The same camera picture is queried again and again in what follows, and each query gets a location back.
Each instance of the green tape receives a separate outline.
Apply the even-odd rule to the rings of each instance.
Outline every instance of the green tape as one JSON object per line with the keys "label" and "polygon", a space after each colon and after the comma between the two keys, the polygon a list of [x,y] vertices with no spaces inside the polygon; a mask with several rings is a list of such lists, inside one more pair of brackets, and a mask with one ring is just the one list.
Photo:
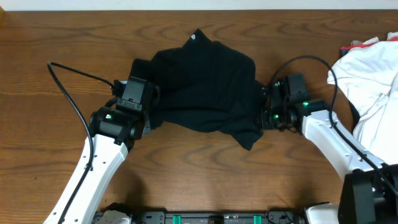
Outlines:
{"label": "green tape", "polygon": [[254,224],[261,224],[261,216],[255,215],[253,216]]}
{"label": "green tape", "polygon": [[181,216],[180,215],[173,216],[173,224],[181,224]]}

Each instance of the black garment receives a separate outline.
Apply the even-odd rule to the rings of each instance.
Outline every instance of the black garment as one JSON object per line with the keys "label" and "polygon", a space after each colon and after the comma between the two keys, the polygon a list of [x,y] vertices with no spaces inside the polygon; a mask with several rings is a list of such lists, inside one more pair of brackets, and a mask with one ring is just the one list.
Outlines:
{"label": "black garment", "polygon": [[135,59],[130,75],[160,86],[160,101],[149,113],[152,129],[168,121],[221,131],[247,150],[262,136],[255,117],[264,97],[253,60],[200,30],[181,48],[160,51],[151,61]]}

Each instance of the black cloth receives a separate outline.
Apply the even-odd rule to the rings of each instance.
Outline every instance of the black cloth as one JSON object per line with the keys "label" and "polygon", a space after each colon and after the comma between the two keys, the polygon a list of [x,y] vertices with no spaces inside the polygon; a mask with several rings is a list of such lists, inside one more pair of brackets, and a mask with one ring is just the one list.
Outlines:
{"label": "black cloth", "polygon": [[264,90],[255,80],[254,61],[201,30],[181,48],[160,51],[151,61],[135,59],[130,75],[160,86],[160,100],[149,113],[152,129],[168,121],[221,131],[247,150],[262,136],[255,118]]}

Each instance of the wood grain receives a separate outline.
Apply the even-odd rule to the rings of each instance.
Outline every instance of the wood grain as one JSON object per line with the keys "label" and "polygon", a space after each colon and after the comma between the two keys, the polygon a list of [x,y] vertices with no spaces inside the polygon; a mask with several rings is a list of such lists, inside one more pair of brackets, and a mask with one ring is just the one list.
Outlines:
{"label": "wood grain", "polygon": [[[85,132],[45,63],[124,80],[134,58],[181,46],[201,28],[211,40],[254,59],[266,83],[286,60],[314,54],[334,63],[339,47],[398,30],[397,11],[8,12],[0,29],[0,223],[42,223],[81,154]],[[326,68],[295,62],[314,98],[331,100]],[[56,69],[86,118],[109,88]],[[347,100],[336,106],[351,129]],[[265,210],[338,203],[341,181],[321,152],[298,134],[267,131],[248,152],[231,136],[165,123],[136,142],[101,206]]]}

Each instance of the red trim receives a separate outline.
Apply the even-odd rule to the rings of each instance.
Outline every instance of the red trim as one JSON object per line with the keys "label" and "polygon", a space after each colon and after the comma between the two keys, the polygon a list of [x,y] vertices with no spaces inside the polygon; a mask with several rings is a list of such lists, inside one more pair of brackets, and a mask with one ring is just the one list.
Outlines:
{"label": "red trim", "polygon": [[[391,39],[389,39],[389,40],[385,40],[385,41],[398,41],[398,37],[393,37],[393,38],[391,38]],[[350,49],[353,49],[354,47],[361,47],[361,48],[364,48],[364,47],[370,47],[370,46],[372,46],[373,44],[376,44],[376,43],[371,43],[371,44],[356,44],[356,45],[351,45],[351,46],[349,46],[349,47],[340,47],[340,49],[341,49],[341,50],[350,50]]]}

